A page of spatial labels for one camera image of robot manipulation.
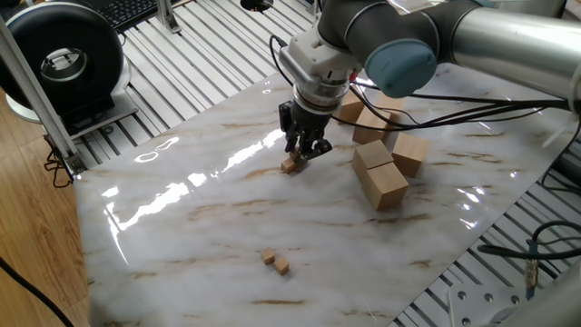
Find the marble surface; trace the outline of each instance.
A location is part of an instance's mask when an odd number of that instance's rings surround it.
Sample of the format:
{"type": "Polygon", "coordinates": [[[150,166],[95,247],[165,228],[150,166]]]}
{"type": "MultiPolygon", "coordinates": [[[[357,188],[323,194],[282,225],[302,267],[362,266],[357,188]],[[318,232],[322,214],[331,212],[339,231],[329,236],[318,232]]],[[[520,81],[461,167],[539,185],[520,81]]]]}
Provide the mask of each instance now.
{"type": "MultiPolygon", "coordinates": [[[[421,93],[547,98],[450,65],[421,93]]],[[[123,327],[386,326],[571,136],[541,148],[558,110],[411,132],[429,139],[426,161],[401,206],[376,213],[350,167],[350,126],[331,122],[334,149],[280,173],[277,107],[290,99],[274,75],[75,181],[94,314],[123,327]],[[261,262],[267,247],[285,276],[261,262]]],[[[404,107],[427,120],[470,105],[404,107]]]]}

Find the large wooden block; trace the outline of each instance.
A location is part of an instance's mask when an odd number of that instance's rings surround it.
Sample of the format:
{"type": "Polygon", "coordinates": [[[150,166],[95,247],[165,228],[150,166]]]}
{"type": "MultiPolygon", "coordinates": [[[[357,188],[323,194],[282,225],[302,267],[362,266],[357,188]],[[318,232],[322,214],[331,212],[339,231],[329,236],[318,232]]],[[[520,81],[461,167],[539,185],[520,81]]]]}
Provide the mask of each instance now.
{"type": "Polygon", "coordinates": [[[285,273],[287,273],[287,271],[289,270],[289,262],[284,259],[284,258],[279,258],[274,262],[274,269],[276,270],[277,273],[279,273],[281,276],[285,273]]]}
{"type": "Polygon", "coordinates": [[[349,123],[357,122],[364,106],[365,105],[355,94],[353,94],[353,92],[347,92],[343,97],[343,103],[339,109],[339,119],[349,123]]]}
{"type": "Polygon", "coordinates": [[[428,140],[399,133],[393,147],[393,162],[407,177],[416,177],[428,150],[428,140]]]}
{"type": "Polygon", "coordinates": [[[371,168],[393,162],[393,157],[383,144],[378,140],[369,144],[363,144],[355,148],[351,167],[360,180],[365,178],[367,171],[371,168]]]}
{"type": "Polygon", "coordinates": [[[271,248],[261,251],[261,257],[264,264],[274,263],[274,251],[271,248]]]}
{"type": "MultiPolygon", "coordinates": [[[[377,112],[387,119],[391,117],[391,113],[381,110],[377,110],[377,112]]],[[[379,119],[379,117],[373,114],[368,108],[363,109],[363,111],[359,115],[357,124],[376,128],[388,127],[388,123],[379,119]]],[[[373,141],[382,140],[384,135],[385,131],[375,131],[367,128],[355,127],[355,130],[353,131],[353,142],[357,142],[359,144],[368,144],[373,141]]]]}
{"type": "Polygon", "coordinates": [[[369,169],[361,180],[361,188],[375,210],[387,209],[403,200],[408,181],[394,163],[369,169]]]}

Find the robotic arm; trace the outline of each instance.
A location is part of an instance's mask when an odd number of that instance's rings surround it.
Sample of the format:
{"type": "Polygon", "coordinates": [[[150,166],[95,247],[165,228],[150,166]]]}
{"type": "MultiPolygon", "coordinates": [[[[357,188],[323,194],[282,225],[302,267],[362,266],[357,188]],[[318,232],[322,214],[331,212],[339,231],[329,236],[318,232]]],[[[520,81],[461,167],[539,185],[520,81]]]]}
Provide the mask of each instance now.
{"type": "Polygon", "coordinates": [[[399,15],[385,0],[327,0],[318,23],[280,52],[296,81],[294,100],[280,106],[286,152],[298,162],[330,151],[325,126],[363,67],[393,98],[424,86],[440,63],[581,97],[581,84],[571,85],[581,70],[581,24],[485,5],[456,0],[399,15]]]}

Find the black power cord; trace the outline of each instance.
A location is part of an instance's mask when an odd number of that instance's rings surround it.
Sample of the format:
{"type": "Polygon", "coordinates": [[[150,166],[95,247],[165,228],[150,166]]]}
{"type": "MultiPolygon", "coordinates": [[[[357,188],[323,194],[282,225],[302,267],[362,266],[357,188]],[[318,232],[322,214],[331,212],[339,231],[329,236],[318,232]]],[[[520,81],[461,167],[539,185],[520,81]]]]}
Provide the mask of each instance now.
{"type": "Polygon", "coordinates": [[[22,277],[18,272],[16,272],[2,257],[0,257],[0,268],[2,268],[8,276],[12,277],[13,280],[18,282],[22,287],[34,295],[38,300],[40,300],[44,305],[46,305],[63,323],[65,327],[74,327],[73,323],[64,315],[61,309],[54,304],[44,293],[40,292],[34,285],[29,283],[24,277],[22,277]]]}
{"type": "MultiPolygon", "coordinates": [[[[290,80],[290,78],[282,71],[281,67],[279,66],[279,62],[276,58],[276,55],[274,53],[274,48],[273,48],[273,41],[274,40],[276,40],[278,42],[279,46],[281,46],[281,47],[286,46],[287,44],[276,35],[272,35],[271,39],[269,41],[273,62],[275,63],[275,65],[276,65],[279,73],[282,75],[282,77],[287,81],[287,83],[289,83],[289,85],[293,86],[293,83],[290,80]]],[[[341,123],[344,123],[344,124],[348,124],[348,125],[352,125],[352,126],[356,126],[356,127],[360,127],[360,128],[366,128],[366,129],[370,129],[370,130],[377,130],[377,131],[409,131],[409,130],[414,130],[414,129],[440,127],[440,126],[445,126],[445,125],[474,123],[474,122],[479,122],[480,118],[489,117],[489,116],[494,115],[494,114],[505,114],[505,113],[519,111],[519,110],[526,110],[526,109],[531,109],[531,108],[535,108],[535,107],[541,107],[540,110],[535,110],[532,113],[521,114],[521,115],[508,117],[508,118],[498,118],[498,119],[486,120],[486,121],[490,121],[490,122],[502,122],[502,121],[526,117],[526,116],[529,116],[531,114],[535,114],[538,111],[545,110],[548,107],[560,108],[560,109],[567,109],[567,107],[568,107],[567,101],[565,101],[565,100],[516,100],[516,101],[512,101],[512,100],[502,100],[502,99],[470,98],[470,97],[462,97],[462,96],[440,96],[440,95],[427,95],[427,94],[412,94],[411,97],[417,97],[417,98],[422,98],[422,99],[443,100],[443,101],[460,101],[460,102],[470,102],[470,103],[481,103],[481,104],[486,104],[486,105],[482,105],[482,106],[472,108],[472,109],[467,109],[467,110],[460,111],[460,112],[453,113],[453,114],[444,115],[444,116],[441,116],[439,118],[433,119],[433,120],[425,122],[425,123],[418,123],[418,121],[415,120],[413,118],[413,116],[406,113],[406,115],[410,118],[410,120],[412,122],[414,122],[414,124],[402,124],[402,123],[398,123],[398,122],[395,122],[393,120],[390,120],[390,119],[384,117],[383,115],[381,115],[378,112],[378,110],[402,112],[402,113],[405,113],[405,111],[401,111],[401,110],[395,109],[395,108],[379,108],[379,107],[371,104],[369,99],[367,98],[367,96],[365,94],[359,93],[353,86],[355,84],[355,85],[360,85],[360,86],[368,87],[371,89],[379,90],[379,88],[376,85],[364,84],[364,83],[359,83],[359,82],[351,82],[351,83],[352,83],[352,85],[350,85],[351,92],[353,92],[359,98],[359,100],[362,103],[364,103],[365,106],[374,115],[376,115],[379,119],[381,119],[382,121],[389,124],[390,128],[367,127],[367,126],[363,126],[360,124],[354,124],[354,123],[343,121],[336,116],[332,116],[331,118],[334,120],[337,120],[341,123]]]]}
{"type": "Polygon", "coordinates": [[[545,185],[545,180],[549,176],[549,172],[553,169],[556,162],[563,156],[563,154],[565,154],[565,152],[568,151],[569,147],[573,144],[573,142],[577,139],[577,137],[579,137],[580,133],[581,133],[581,120],[579,120],[579,122],[577,123],[577,129],[573,133],[573,137],[571,138],[571,141],[569,141],[569,143],[565,146],[565,148],[563,148],[563,150],[556,157],[555,161],[553,161],[553,163],[548,167],[547,171],[543,174],[543,177],[541,178],[540,184],[544,189],[546,189],[548,191],[559,191],[559,192],[573,193],[573,194],[581,196],[581,189],[574,186],[574,185],[568,184],[568,183],[564,183],[564,186],[566,188],[549,187],[549,186],[545,185]]]}
{"type": "MultiPolygon", "coordinates": [[[[529,244],[534,243],[536,245],[539,245],[539,243],[537,243],[538,236],[545,229],[552,226],[570,227],[581,233],[581,225],[577,223],[564,221],[543,223],[535,230],[531,237],[531,240],[529,241],[529,244]]],[[[570,251],[564,251],[561,253],[522,253],[510,250],[502,246],[479,245],[478,250],[486,254],[498,255],[506,258],[527,259],[527,260],[563,260],[581,255],[581,249],[574,249],[570,251]]]]}
{"type": "Polygon", "coordinates": [[[44,163],[44,169],[47,172],[54,171],[53,187],[54,188],[65,188],[66,186],[71,185],[73,183],[73,177],[69,173],[68,169],[66,169],[66,167],[63,165],[63,158],[61,157],[58,149],[55,148],[53,146],[53,144],[50,142],[48,135],[44,136],[44,140],[51,147],[51,152],[46,157],[46,163],[44,163]],[[61,169],[66,171],[66,173],[69,177],[69,180],[66,182],[66,184],[58,185],[58,184],[56,184],[56,177],[58,176],[58,171],[61,169]]]}
{"type": "Polygon", "coordinates": [[[280,47],[287,46],[288,44],[284,42],[283,39],[279,38],[277,35],[271,35],[271,39],[269,40],[269,48],[271,49],[272,61],[274,62],[274,65],[276,65],[276,69],[279,70],[279,73],[281,73],[282,77],[287,81],[288,84],[290,84],[290,86],[292,86],[290,78],[282,71],[281,67],[279,66],[279,61],[276,59],[276,54],[274,53],[274,44],[272,43],[272,41],[275,40],[280,47]]]}

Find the keyboard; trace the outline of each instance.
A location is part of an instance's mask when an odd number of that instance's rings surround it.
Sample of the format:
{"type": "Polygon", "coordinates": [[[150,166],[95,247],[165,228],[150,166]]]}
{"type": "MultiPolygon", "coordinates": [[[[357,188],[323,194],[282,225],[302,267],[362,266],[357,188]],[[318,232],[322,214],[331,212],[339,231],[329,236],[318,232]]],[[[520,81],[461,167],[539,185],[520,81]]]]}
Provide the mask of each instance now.
{"type": "Polygon", "coordinates": [[[157,14],[155,0],[117,0],[96,10],[116,30],[124,31],[143,19],[157,14]]]}

